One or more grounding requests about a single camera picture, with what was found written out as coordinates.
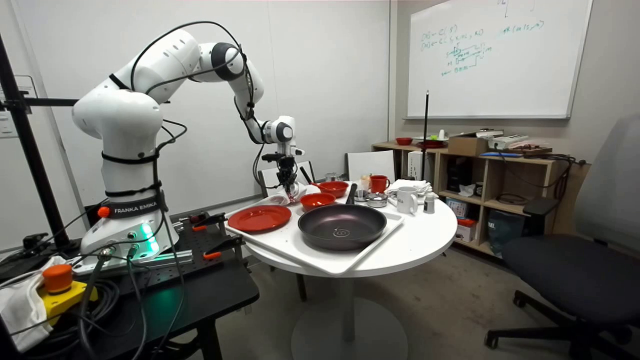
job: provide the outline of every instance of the white mug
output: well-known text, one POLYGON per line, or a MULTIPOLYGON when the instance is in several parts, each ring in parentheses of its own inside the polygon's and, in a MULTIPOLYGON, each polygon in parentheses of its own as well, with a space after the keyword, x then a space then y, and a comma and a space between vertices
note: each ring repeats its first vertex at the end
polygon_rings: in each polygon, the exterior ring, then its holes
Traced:
POLYGON ((399 213, 405 213, 405 214, 416 214, 420 206, 418 196, 412 190, 405 190, 405 188, 401 188, 390 199, 390 202, 399 208, 399 213))

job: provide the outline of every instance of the round white table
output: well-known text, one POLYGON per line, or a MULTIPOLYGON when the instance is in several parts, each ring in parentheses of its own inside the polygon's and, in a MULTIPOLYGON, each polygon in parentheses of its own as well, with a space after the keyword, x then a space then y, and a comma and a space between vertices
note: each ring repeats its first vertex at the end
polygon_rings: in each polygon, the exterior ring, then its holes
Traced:
MULTIPOLYGON (((290 208, 298 222, 300 206, 290 208)), ((394 206, 382 213, 401 214, 394 206)), ((247 242, 249 251, 263 263, 306 276, 336 278, 343 303, 311 305, 298 318, 292 334, 292 357, 296 360, 354 360, 354 359, 406 359, 409 341, 399 318, 385 306, 354 299, 357 278, 382 276, 420 266, 438 258, 455 240, 458 221, 455 213, 437 201, 434 214, 401 214, 403 226, 390 235, 374 253, 344 275, 329 275, 315 266, 288 260, 263 246, 247 242)))

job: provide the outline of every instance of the red bowl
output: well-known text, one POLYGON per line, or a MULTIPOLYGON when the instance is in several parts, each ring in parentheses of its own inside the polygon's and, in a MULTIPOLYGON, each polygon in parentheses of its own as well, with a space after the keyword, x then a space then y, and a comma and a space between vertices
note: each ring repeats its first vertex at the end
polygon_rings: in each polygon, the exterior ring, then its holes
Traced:
POLYGON ((409 137, 399 137, 397 138, 397 144, 401 144, 401 146, 411 146, 414 140, 412 138, 409 138, 409 137))
POLYGON ((321 188, 322 194, 331 194, 334 199, 343 199, 347 188, 348 188, 348 184, 347 183, 321 183, 319 188, 321 188))
POLYGON ((331 196, 331 194, 306 194, 300 199, 300 205, 302 205, 302 210, 308 213, 308 210, 315 210, 315 208, 325 208, 325 206, 331 206, 331 205, 336 205, 336 199, 331 196))

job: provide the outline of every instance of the table top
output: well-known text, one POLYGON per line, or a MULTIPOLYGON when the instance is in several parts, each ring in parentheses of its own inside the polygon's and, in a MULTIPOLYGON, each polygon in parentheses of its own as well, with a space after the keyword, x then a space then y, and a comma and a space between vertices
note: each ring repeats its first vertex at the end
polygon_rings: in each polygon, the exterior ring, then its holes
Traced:
MULTIPOLYGON (((150 288, 141 286, 149 324, 146 344, 165 338, 178 308, 181 315, 172 326, 172 337, 258 301, 260 292, 238 254, 227 251, 219 264, 207 266, 202 263, 200 254, 212 249, 215 242, 209 235, 182 232, 178 251, 194 251, 194 263, 184 266, 184 288, 181 278, 150 288)), ((123 297, 116 313, 101 324, 111 334, 103 337, 101 331, 91 334, 91 344, 99 359, 131 359, 136 352, 142 338, 142 315, 134 295, 123 297)), ((86 354, 79 346, 72 359, 86 359, 86 354)))
MULTIPOLYGON (((292 221, 288 226, 298 226, 296 222, 302 210, 300 206, 290 206, 290 210, 292 210, 292 221)), ((371 253, 357 266, 352 266, 343 275, 322 273, 315 266, 295 263, 290 258, 275 254, 273 251, 266 251, 253 242, 247 242, 247 246, 258 260, 288 273, 321 276, 321 278, 366 278, 366 276, 392 275, 392 273, 401 273, 401 271, 409 271, 418 264, 424 264, 437 258, 438 254, 443 254, 455 240, 458 221, 455 213, 441 201, 437 201, 434 214, 426 214, 423 210, 418 210, 418 214, 414 216, 401 214, 392 205, 386 205, 386 208, 380 208, 380 210, 403 216, 403 226, 397 232, 392 232, 390 238, 386 238, 380 246, 377 246, 374 253, 371 253)), ((275 231, 271 237, 279 237, 279 235, 292 237, 292 229, 275 231)))

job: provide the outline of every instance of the black desk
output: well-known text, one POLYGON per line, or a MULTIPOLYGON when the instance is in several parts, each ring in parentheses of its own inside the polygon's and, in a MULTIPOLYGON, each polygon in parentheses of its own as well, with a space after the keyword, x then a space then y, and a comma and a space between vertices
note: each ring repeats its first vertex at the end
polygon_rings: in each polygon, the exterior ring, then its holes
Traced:
MULTIPOLYGON (((194 251, 194 264, 187 266, 187 273, 193 273, 184 276, 187 292, 182 292, 181 281, 142 291, 149 324, 146 354, 150 354, 152 346, 159 344, 167 334, 167 328, 170 326, 181 305, 181 297, 184 295, 187 299, 170 338, 189 331, 196 331, 198 337, 191 346, 184 348, 184 352, 189 354, 200 348, 207 360, 222 359, 217 334, 217 318, 258 301, 258 288, 243 264, 241 249, 236 249, 236 253, 227 251, 219 260, 222 264, 202 268, 204 263, 200 254, 202 251, 212 249, 217 240, 220 238, 193 232, 181 235, 178 251, 194 251)), ((96 357, 133 359, 142 338, 141 305, 136 297, 131 295, 120 299, 119 313, 106 318, 103 326, 111 334, 103 334, 99 331, 91 334, 91 344, 96 357)), ((70 359, 88 357, 79 346, 70 359)))

